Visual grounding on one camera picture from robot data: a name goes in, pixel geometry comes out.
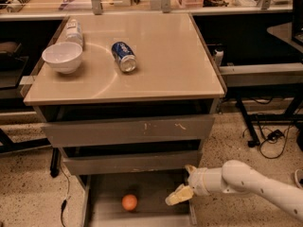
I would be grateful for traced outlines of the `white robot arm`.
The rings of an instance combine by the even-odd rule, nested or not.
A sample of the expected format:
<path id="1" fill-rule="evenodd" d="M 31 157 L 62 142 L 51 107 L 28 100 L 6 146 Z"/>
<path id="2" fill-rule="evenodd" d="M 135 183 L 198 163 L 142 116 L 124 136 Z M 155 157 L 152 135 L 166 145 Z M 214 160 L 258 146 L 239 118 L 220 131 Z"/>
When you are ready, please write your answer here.
<path id="1" fill-rule="evenodd" d="M 170 193 L 165 203 L 175 205 L 194 196 L 211 193 L 256 194 L 277 206 L 292 217 L 303 220 L 303 191 L 254 170 L 244 162 L 230 160 L 222 167 L 206 168 L 186 165 L 187 185 L 180 184 Z"/>

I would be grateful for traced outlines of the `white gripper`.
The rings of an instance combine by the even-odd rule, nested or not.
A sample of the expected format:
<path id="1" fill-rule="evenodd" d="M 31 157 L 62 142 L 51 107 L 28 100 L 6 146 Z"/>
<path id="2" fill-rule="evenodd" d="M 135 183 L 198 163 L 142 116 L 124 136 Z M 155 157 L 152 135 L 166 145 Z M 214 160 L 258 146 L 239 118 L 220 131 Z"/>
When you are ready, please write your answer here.
<path id="1" fill-rule="evenodd" d="M 180 184 L 176 190 L 170 193 L 166 199 L 165 203 L 167 205 L 176 205 L 178 203 L 190 200 L 193 195 L 204 196 L 205 195 L 205 185 L 204 185 L 204 168 L 197 168 L 192 165 L 185 165 L 185 169 L 188 176 L 188 184 Z"/>

